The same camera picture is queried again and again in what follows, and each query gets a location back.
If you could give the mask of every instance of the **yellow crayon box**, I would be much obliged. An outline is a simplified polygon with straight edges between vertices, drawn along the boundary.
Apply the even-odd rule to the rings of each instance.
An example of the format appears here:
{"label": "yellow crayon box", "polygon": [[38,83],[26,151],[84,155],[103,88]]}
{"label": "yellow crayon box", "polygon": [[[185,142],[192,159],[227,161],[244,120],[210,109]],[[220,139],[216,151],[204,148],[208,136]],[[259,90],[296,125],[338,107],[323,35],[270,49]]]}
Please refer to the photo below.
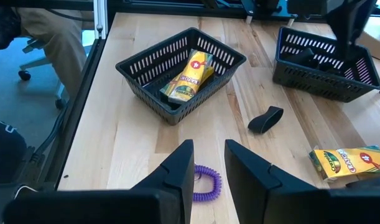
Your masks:
{"label": "yellow crayon box", "polygon": [[[206,71],[202,75],[202,79],[201,79],[201,84],[200,85],[202,85],[205,82],[205,80],[207,80],[209,77],[211,77],[211,75],[213,74],[213,72],[215,72],[215,69],[212,66],[207,67]],[[163,93],[165,96],[169,96],[172,93],[173,89],[175,88],[175,85],[176,85],[176,83],[179,80],[179,78],[180,78],[181,75],[182,75],[182,73],[180,72],[180,74],[178,74],[174,79],[172,79],[172,81],[170,81],[168,84],[166,84],[159,91],[161,93]]]}
{"label": "yellow crayon box", "polygon": [[197,94],[202,76],[211,64],[212,54],[191,50],[188,58],[187,65],[168,97],[171,103],[182,104]]}
{"label": "yellow crayon box", "polygon": [[380,148],[377,146],[354,149],[315,149],[310,158],[322,179],[380,172]]}

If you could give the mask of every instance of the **khaki pants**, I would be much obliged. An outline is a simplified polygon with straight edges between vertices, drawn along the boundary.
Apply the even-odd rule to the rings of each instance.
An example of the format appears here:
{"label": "khaki pants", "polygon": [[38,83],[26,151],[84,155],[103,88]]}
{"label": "khaki pants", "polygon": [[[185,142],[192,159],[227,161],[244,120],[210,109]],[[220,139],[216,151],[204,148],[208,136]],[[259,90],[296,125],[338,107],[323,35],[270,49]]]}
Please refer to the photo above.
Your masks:
{"label": "khaki pants", "polygon": [[[93,19],[91,11],[57,11],[69,16]],[[70,97],[74,97],[82,81],[81,71],[86,62],[82,30],[94,29],[93,23],[67,19],[45,9],[17,8],[16,12],[21,18],[22,35],[45,43],[47,59]]]}

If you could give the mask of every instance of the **wooden table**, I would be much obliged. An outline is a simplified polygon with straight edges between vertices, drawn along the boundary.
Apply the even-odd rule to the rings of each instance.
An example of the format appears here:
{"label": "wooden table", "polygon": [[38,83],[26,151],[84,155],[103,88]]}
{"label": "wooden table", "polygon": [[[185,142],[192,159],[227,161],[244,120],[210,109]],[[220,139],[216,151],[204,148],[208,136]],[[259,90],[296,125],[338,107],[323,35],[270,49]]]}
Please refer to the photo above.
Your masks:
{"label": "wooden table", "polygon": [[[281,169],[317,187],[342,187],[357,177],[328,185],[308,153],[323,149],[380,146],[380,94],[372,91],[339,103],[272,82],[281,23],[185,16],[116,14],[59,190],[128,189],[154,170],[181,142],[193,139],[195,162],[223,176],[221,197],[194,203],[192,223],[237,223],[224,163],[225,139],[234,139]],[[232,80],[176,126],[169,126],[134,96],[115,64],[184,29],[198,27],[238,50],[248,60]],[[333,36],[323,24],[294,28]],[[380,74],[380,61],[375,60]],[[268,107],[284,109],[266,134],[247,125]],[[195,183],[195,190],[206,183]]]}

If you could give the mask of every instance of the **purple spiral keychain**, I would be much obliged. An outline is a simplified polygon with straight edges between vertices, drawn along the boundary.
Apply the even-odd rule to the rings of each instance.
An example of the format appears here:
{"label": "purple spiral keychain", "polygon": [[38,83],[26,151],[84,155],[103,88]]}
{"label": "purple spiral keychain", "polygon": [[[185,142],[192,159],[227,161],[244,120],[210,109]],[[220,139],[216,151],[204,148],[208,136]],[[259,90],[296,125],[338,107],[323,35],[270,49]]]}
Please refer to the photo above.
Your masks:
{"label": "purple spiral keychain", "polygon": [[208,202],[212,201],[219,197],[221,192],[221,177],[218,172],[215,170],[201,165],[195,165],[195,173],[200,175],[200,178],[202,174],[208,175],[213,179],[213,190],[211,192],[207,193],[196,193],[193,194],[193,201],[194,202]]}

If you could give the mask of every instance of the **chair wheel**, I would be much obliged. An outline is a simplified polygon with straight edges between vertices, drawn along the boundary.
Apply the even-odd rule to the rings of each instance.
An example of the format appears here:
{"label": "chair wheel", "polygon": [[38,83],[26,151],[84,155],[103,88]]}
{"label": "chair wheel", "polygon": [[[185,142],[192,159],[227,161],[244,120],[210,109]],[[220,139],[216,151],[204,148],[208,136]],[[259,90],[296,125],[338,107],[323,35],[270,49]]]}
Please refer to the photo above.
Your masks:
{"label": "chair wheel", "polygon": [[66,104],[67,104],[67,102],[63,99],[58,99],[55,101],[55,107],[59,110],[64,109]]}
{"label": "chair wheel", "polygon": [[23,80],[23,81],[30,80],[30,73],[27,71],[19,71],[18,75],[20,76],[21,80]]}

